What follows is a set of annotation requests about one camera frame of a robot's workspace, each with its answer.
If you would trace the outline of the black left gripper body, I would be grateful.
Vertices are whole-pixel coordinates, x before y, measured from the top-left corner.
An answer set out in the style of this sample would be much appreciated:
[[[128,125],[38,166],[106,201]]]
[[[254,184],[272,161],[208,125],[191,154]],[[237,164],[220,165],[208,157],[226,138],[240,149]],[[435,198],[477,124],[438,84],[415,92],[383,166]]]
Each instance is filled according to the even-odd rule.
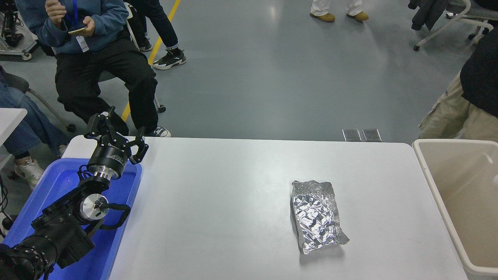
[[[97,143],[87,163],[91,173],[122,174],[126,166],[127,156],[124,151],[108,143]]]

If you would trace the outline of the person's left hand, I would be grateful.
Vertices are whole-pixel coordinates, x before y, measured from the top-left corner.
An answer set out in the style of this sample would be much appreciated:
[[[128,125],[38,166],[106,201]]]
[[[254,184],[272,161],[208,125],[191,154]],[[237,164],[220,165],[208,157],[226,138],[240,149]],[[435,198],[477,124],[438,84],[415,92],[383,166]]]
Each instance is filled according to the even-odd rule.
[[[92,17],[86,16],[83,21],[85,28],[79,32],[82,37],[91,37],[95,31],[95,21]]]

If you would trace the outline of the person's right hand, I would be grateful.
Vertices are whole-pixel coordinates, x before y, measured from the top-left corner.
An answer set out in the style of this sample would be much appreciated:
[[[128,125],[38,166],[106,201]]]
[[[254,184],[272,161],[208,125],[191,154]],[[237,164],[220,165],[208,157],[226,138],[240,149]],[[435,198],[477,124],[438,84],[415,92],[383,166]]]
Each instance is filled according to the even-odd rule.
[[[45,11],[51,22],[60,30],[62,21],[67,14],[66,8],[58,0],[46,0]]]

